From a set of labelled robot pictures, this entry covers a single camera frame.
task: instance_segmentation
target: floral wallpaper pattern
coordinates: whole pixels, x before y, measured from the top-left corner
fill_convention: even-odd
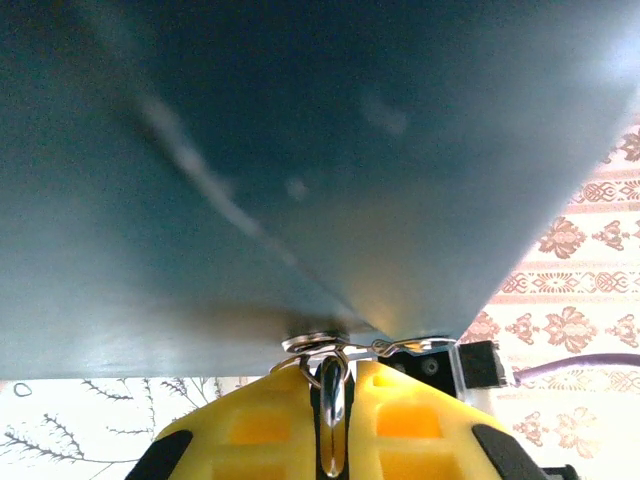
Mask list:
[[[640,353],[640,117],[571,197],[462,337],[514,370]],[[169,422],[253,379],[0,383],[0,478],[122,479]],[[640,369],[576,367],[491,391],[496,416],[542,466],[640,477]]]
[[[514,370],[577,354],[640,353],[640,117],[537,242],[462,341],[500,344]],[[576,367],[492,391],[540,465],[640,478],[640,369]]]

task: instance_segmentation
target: metal clip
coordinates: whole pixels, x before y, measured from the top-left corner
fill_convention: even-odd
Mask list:
[[[339,355],[325,358],[320,365],[320,464],[329,478],[337,478],[345,465],[347,374],[348,365]]]

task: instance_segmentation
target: purple wire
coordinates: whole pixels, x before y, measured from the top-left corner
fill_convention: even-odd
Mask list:
[[[600,367],[626,365],[630,367],[640,367],[640,355],[633,353],[596,353],[593,355],[577,355],[575,357],[564,358],[556,362],[545,363],[538,367],[527,368],[514,372],[516,385],[533,380],[537,377],[553,375],[560,370],[576,367]]]

